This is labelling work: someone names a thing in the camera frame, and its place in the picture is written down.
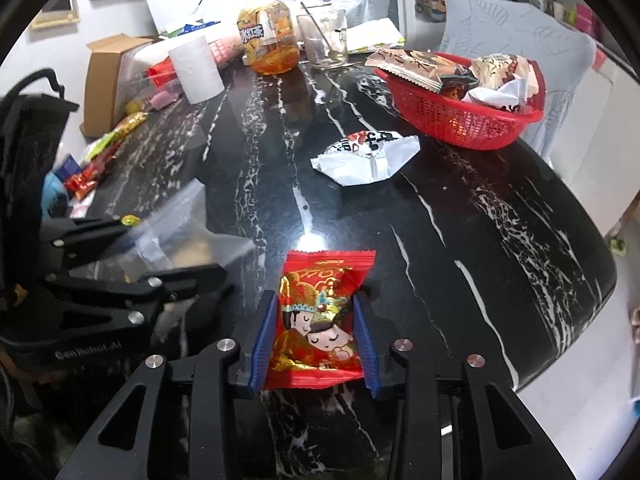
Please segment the red cartoon snack packet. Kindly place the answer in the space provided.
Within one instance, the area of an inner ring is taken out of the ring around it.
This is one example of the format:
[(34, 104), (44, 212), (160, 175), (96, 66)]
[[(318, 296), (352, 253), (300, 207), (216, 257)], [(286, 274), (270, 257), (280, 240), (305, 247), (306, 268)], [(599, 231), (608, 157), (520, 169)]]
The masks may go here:
[(266, 390), (325, 389), (363, 378), (352, 298), (375, 257), (374, 250), (288, 252)]

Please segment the plain white packet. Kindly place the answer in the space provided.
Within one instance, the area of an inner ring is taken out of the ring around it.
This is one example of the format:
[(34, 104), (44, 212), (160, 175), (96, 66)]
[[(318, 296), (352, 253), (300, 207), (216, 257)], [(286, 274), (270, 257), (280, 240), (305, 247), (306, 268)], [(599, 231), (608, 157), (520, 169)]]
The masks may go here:
[(504, 112), (521, 113), (527, 101), (527, 84), (524, 79), (513, 79), (498, 89), (477, 86), (466, 92), (462, 101)]

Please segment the white paper towel roll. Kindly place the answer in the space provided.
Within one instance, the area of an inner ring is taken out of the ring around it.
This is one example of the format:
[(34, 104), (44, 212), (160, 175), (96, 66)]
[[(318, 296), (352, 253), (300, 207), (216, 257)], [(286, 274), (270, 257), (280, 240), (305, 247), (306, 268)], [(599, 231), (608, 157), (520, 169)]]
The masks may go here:
[(213, 52), (203, 36), (189, 36), (168, 55), (190, 104), (208, 101), (224, 91)]

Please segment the iced tea bottle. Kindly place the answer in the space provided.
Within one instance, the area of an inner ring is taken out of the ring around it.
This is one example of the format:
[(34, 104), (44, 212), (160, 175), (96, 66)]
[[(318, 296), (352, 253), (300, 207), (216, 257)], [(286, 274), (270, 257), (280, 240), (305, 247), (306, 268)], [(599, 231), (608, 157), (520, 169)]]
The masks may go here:
[(294, 25), (281, 0), (244, 0), (236, 26), (246, 62), (256, 74), (280, 75), (297, 66)]

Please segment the clear zip bag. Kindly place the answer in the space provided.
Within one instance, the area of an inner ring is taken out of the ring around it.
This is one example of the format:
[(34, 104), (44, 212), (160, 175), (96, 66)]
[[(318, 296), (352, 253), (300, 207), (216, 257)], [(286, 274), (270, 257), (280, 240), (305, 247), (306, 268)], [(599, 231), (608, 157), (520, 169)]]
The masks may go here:
[(228, 269), (254, 252), (252, 240), (207, 227), (206, 187), (194, 179), (107, 249), (99, 276), (132, 283), (145, 275), (206, 264)]

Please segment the green foil lollipop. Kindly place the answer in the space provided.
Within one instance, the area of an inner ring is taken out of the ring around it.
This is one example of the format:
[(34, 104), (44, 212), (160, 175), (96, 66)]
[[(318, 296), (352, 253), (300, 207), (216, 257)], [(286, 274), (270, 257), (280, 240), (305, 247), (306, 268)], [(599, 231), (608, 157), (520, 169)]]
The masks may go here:
[(134, 214), (125, 214), (120, 218), (120, 223), (124, 226), (137, 226), (141, 222), (141, 219)]

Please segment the pink seaweed roll packet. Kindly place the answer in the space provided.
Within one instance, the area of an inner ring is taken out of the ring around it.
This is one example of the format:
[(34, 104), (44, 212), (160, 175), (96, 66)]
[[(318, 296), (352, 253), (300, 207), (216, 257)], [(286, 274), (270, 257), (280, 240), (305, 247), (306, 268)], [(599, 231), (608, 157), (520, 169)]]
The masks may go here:
[(434, 93), (450, 88), (469, 90), (478, 85), (469, 68), (431, 52), (381, 48), (370, 54), (364, 65)]

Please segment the red plastic basket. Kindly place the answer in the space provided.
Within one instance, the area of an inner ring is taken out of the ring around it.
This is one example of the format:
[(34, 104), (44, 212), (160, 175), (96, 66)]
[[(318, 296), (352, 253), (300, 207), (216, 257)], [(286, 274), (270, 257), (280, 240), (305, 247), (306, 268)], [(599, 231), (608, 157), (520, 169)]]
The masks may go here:
[(544, 119), (544, 75), (536, 61), (529, 65), (536, 75), (538, 92), (527, 100), (521, 113), (450, 99), (380, 68), (375, 73), (386, 83), (401, 117), (414, 128), (460, 148), (490, 151), (505, 148), (529, 125)]

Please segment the white black snack packet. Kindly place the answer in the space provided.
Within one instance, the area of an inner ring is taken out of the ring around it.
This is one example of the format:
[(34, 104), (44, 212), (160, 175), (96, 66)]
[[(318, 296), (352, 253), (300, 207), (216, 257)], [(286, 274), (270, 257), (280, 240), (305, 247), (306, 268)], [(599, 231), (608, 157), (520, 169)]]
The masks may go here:
[(311, 159), (311, 167), (346, 186), (382, 182), (397, 174), (420, 152), (417, 136), (396, 131), (362, 130), (344, 136)]

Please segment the brown cardboard box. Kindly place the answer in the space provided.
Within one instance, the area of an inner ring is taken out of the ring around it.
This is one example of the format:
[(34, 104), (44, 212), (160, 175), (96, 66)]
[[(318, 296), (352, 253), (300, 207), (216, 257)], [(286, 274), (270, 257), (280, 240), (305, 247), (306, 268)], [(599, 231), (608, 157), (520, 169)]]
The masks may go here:
[(84, 136), (98, 138), (124, 117), (124, 106), (130, 100), (130, 80), (142, 71), (134, 58), (150, 44), (151, 38), (125, 34), (87, 44), (90, 58), (80, 126)]

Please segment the red white snack bag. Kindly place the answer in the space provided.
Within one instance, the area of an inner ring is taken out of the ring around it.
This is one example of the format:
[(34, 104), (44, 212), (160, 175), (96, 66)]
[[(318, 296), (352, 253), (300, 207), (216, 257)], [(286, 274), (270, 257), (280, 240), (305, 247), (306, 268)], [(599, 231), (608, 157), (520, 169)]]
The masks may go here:
[(470, 70), (478, 79), (478, 85), (498, 89), (513, 79), (524, 79), (527, 84), (527, 101), (539, 92), (535, 67), (521, 55), (494, 53), (474, 58)]

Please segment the blue round gadget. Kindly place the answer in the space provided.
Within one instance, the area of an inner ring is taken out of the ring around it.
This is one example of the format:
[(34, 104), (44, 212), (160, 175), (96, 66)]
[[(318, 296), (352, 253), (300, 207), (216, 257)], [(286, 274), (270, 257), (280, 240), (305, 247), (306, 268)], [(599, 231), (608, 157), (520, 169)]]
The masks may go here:
[(63, 182), (53, 172), (48, 172), (42, 187), (42, 218), (63, 217), (67, 206), (68, 194)]

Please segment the clear glass cup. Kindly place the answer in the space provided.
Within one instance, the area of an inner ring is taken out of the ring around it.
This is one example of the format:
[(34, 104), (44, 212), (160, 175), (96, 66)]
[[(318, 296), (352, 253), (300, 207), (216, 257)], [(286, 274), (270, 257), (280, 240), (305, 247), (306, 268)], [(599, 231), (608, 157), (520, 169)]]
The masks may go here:
[(332, 70), (348, 61), (347, 16), (342, 9), (308, 9), (296, 16), (306, 57), (318, 70)]

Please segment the wall intercom panel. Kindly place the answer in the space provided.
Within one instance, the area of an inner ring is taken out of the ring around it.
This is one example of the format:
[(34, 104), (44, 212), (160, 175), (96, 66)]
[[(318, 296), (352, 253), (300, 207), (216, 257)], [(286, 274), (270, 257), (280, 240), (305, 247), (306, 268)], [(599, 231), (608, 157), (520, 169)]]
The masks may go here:
[(29, 27), (39, 30), (76, 24), (80, 21), (76, 0), (49, 0)]

